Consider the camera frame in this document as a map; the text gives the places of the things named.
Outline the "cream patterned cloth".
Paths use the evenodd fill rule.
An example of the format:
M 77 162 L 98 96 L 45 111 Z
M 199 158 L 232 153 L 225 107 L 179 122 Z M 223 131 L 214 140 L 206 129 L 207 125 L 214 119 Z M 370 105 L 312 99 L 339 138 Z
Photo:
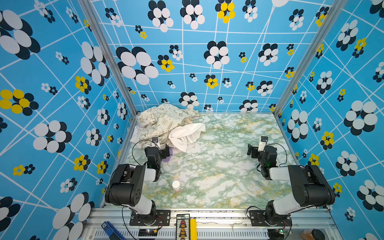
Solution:
M 171 131 L 191 124 L 193 119 L 199 116 L 199 111 L 183 110 L 171 104 L 152 107 L 136 116 L 137 124 L 130 142 L 144 148 L 150 145 L 153 137 L 158 137 L 161 145 L 168 144 L 172 147 L 169 139 Z

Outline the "purple cloth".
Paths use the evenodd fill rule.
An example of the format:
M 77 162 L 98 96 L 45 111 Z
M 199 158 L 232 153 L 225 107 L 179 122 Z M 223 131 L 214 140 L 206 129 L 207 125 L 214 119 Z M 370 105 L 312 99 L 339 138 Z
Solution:
M 166 147 L 165 148 L 165 157 L 166 157 L 166 159 L 169 159 L 172 154 L 173 154 L 173 149 L 169 148 L 169 147 Z

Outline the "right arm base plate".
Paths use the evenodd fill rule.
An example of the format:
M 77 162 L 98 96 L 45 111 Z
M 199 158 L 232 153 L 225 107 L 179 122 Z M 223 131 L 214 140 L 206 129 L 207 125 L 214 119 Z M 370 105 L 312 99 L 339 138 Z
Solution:
M 266 216 L 264 210 L 248 210 L 247 215 L 252 227 L 276 227 L 284 228 L 292 226 L 292 219 L 287 216 L 271 217 Z

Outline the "blue tool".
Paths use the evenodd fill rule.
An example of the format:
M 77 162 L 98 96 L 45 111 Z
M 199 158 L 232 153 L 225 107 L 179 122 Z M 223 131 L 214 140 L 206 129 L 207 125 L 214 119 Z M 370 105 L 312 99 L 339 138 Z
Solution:
M 110 222 L 103 222 L 101 227 L 110 240 L 126 240 L 126 238 Z

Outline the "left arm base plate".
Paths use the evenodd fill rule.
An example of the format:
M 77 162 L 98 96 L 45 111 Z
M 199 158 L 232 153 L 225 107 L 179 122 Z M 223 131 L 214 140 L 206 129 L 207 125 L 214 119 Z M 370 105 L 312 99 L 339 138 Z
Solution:
M 171 219 L 170 210 L 156 210 L 149 215 L 138 215 L 134 211 L 131 211 L 130 226 L 169 226 Z

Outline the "black button control box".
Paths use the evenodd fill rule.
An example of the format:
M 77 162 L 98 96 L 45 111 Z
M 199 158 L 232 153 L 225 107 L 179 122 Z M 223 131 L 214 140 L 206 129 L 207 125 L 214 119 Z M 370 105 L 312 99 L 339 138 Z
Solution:
M 190 214 L 176 216 L 176 240 L 190 240 Z

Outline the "brown object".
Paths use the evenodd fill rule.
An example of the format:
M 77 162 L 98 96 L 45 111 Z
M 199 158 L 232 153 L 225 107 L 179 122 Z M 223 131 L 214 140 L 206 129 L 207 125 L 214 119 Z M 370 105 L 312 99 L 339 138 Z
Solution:
M 300 237 L 303 240 L 314 240 L 314 237 L 312 235 L 312 230 L 305 230 L 300 234 Z

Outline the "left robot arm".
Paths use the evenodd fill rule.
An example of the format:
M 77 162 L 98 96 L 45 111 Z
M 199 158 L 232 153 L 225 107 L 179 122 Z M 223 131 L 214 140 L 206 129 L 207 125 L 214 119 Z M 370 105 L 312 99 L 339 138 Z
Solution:
M 170 149 L 167 144 L 160 148 L 146 147 L 145 154 L 148 158 L 145 165 L 118 165 L 106 189 L 105 201 L 130 209 L 131 226 L 169 226 L 171 211 L 157 210 L 155 201 L 144 196 L 143 185 L 159 180 L 162 160 L 170 156 Z

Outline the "white pill bottle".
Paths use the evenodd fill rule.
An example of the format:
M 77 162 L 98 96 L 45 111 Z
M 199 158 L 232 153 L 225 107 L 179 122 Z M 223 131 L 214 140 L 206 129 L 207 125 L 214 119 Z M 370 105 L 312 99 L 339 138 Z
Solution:
M 172 188 L 176 193 L 179 193 L 181 191 L 181 183 L 177 180 L 173 181 Z

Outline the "small circuit board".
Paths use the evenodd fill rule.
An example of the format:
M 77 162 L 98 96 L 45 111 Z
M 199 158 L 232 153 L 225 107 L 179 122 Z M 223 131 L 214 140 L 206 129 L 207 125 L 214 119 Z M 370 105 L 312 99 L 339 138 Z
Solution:
M 158 235 L 158 230 L 156 229 L 139 229 L 139 237 L 156 237 Z

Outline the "white cloth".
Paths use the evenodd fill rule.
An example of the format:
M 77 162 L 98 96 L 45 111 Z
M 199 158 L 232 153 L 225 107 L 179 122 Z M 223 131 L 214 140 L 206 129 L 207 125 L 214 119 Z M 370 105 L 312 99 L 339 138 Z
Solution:
M 206 131 L 203 123 L 192 123 L 182 127 L 174 128 L 169 134 L 170 144 L 181 152 L 187 152 L 189 145 L 200 138 L 202 132 Z

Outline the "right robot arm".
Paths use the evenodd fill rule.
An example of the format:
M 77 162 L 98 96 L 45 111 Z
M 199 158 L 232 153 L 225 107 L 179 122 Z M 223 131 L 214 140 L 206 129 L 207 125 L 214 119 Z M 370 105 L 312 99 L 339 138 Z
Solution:
M 248 145 L 247 155 L 259 161 L 261 175 L 268 181 L 291 184 L 292 192 L 280 199 L 271 200 L 264 210 L 264 219 L 271 226 L 284 222 L 290 214 L 307 207 L 322 207 L 335 202 L 333 188 L 316 165 L 277 166 L 277 148 L 266 145 Z

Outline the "black round cap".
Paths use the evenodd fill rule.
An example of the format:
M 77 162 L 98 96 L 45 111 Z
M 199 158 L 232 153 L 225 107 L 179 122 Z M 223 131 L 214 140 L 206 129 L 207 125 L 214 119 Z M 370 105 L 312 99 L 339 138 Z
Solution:
M 325 234 L 321 230 L 313 229 L 311 235 L 314 240 L 325 240 Z

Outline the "aluminium front rail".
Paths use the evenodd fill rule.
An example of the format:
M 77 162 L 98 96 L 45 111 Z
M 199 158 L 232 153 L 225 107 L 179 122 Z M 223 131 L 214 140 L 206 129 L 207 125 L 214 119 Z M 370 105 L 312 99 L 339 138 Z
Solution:
M 171 209 L 169 225 L 162 227 L 157 236 L 140 234 L 141 227 L 129 226 L 130 210 L 117 208 L 95 209 L 85 227 L 82 240 L 107 240 L 109 236 L 101 225 L 109 221 L 127 240 L 174 240 L 176 218 L 188 214 L 196 222 L 198 240 L 269 240 L 272 231 L 283 234 L 285 240 L 299 240 L 307 230 L 318 229 L 327 240 L 340 240 L 342 236 L 327 209 L 307 209 L 292 214 L 291 222 L 281 227 L 253 227 L 245 209 Z

